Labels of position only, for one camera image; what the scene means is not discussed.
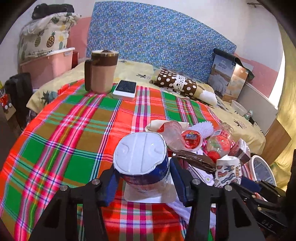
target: headboard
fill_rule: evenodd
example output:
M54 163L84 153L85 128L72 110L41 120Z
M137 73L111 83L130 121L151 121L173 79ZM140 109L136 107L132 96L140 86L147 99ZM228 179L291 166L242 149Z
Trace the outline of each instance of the headboard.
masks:
M236 45L183 13L155 5L95 3L87 42L92 50L111 49L120 58L149 63L207 82L214 48L233 54Z

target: brown mug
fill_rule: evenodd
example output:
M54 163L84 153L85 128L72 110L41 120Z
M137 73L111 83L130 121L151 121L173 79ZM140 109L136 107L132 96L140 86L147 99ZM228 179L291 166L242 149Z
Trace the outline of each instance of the brown mug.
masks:
M97 94L111 91L118 56L117 51L92 51L91 59L84 64L85 90Z

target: plastic storage bin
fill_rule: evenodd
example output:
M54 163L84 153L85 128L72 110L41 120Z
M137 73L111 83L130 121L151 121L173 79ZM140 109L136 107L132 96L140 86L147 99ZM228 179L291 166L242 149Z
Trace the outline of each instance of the plastic storage bin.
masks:
M40 88L55 77L71 70L73 50L75 48L61 49L21 63L22 72L31 74L33 89Z

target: black suitcase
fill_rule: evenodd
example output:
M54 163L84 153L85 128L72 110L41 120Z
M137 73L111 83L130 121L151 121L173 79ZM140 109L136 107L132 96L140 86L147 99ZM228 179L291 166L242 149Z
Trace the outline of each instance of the black suitcase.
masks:
M44 18L48 15L58 12L74 12L74 8L70 4L52 4L47 5L45 3L39 4L34 8L32 19Z
M10 95L11 103L16 109L16 118L21 128L27 125L29 109L27 102L33 95L30 73L14 75L5 82L6 93Z

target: pineapple print pillow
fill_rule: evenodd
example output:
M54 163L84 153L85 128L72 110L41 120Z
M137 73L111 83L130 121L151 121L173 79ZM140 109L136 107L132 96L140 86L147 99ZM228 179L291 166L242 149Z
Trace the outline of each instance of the pineapple print pillow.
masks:
M80 18L75 13L60 12L29 22L20 35L19 62L66 48L69 30Z

